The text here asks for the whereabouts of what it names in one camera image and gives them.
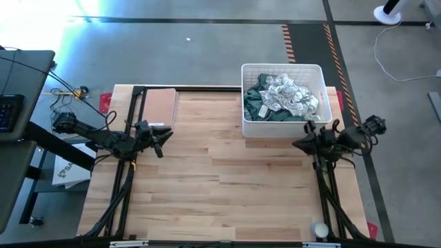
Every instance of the white plastic basket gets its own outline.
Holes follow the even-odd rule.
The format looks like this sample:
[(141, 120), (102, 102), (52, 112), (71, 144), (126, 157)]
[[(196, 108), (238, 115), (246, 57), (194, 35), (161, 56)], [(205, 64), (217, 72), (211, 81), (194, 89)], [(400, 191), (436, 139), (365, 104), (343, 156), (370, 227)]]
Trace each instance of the white plastic basket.
[[(332, 121), (331, 106), (326, 93), (322, 68), (318, 65), (305, 64), (244, 64), (242, 65), (242, 110), (243, 94), (258, 82), (260, 73), (271, 75), (287, 74), (296, 85), (303, 85), (311, 90), (318, 99), (316, 121), (319, 129)], [(246, 138), (297, 138), (303, 137), (305, 121), (247, 121), (242, 111), (243, 136)]]

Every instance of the clothing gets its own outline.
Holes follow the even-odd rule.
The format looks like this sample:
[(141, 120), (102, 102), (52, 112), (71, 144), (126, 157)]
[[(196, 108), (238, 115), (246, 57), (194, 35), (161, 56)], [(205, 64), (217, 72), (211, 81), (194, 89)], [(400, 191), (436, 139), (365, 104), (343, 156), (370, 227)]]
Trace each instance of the clothing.
[(260, 108), (263, 105), (260, 92), (267, 90), (265, 86), (267, 85), (267, 78), (269, 76), (271, 75), (260, 74), (258, 77), (258, 83), (244, 93), (243, 100), (245, 108), (249, 112), (249, 115), (245, 115), (245, 119), (247, 121), (305, 121), (304, 116), (293, 116), (290, 111), (282, 109), (277, 112), (269, 109), (265, 117), (258, 115)]
[(288, 110), (292, 116), (304, 116), (313, 119), (317, 110), (318, 99), (305, 86), (297, 86), (286, 74), (268, 76), (265, 90), (260, 91), (263, 104), (270, 110)]

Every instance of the gray floor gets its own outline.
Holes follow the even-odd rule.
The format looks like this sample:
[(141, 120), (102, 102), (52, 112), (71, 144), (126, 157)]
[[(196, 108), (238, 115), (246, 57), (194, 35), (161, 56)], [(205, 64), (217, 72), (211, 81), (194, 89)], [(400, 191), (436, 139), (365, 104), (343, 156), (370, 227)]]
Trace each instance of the gray floor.
[[(55, 72), (75, 86), (87, 85), (89, 99), (111, 92), (116, 83), (240, 85), (243, 63), (287, 63), (280, 25), (240, 24), (117, 24), (66, 23), (64, 15), (132, 18), (291, 19), (325, 20), (321, 0), (21, 0), (14, 12), (0, 10), (0, 41), (22, 49), (56, 51)], [(329, 0), (335, 20), (373, 21), (373, 9), (383, 0)], [(419, 1), (403, 11), (405, 21), (426, 21)], [(441, 79), (396, 83), (376, 64), (372, 47), (383, 27), (338, 26), (360, 115), (387, 120), (387, 134), (373, 151), (378, 179), (397, 242), (441, 246), (439, 208), (441, 176), (437, 141), (441, 124), (427, 98), (441, 92)], [(385, 33), (378, 44), (380, 59), (399, 79), (435, 74), (441, 69), (441, 34), (424, 27), (399, 27)], [(61, 87), (48, 79), (45, 90)], [(32, 120), (49, 128), (51, 96), (42, 96)], [(79, 118), (93, 125), (102, 120), (74, 102)], [(379, 225), (363, 163), (357, 177), (367, 220)], [(45, 225), (18, 225), (29, 191), (23, 184), (1, 243), (75, 236), (85, 194), (46, 194), (37, 201), (34, 216)]]

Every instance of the keyboard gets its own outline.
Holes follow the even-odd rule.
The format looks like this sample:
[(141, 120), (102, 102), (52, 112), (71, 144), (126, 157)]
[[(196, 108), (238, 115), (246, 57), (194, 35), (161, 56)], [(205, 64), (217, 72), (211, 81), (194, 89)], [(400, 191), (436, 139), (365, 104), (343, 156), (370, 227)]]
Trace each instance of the keyboard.
[(0, 94), (0, 133), (14, 131), (24, 98), (20, 94)]

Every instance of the wooden tabletop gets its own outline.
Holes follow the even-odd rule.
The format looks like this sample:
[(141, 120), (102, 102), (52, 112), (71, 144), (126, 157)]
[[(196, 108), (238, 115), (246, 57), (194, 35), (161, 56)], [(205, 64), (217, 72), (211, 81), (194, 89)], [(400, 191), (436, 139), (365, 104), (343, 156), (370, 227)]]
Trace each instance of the wooden tabletop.
[[(115, 85), (110, 110), (118, 117), (111, 130), (124, 130), (132, 88)], [(342, 120), (335, 88), (327, 91), (333, 117)], [(239, 93), (180, 92), (164, 158), (152, 149), (138, 155), (125, 237), (315, 240), (311, 226), (322, 221), (322, 209), (311, 158), (294, 148), (292, 139), (244, 138), (240, 102)], [(89, 231), (107, 208), (116, 164), (108, 158), (94, 168), (78, 234)], [(368, 235), (352, 165), (339, 161), (335, 172), (342, 208)]]

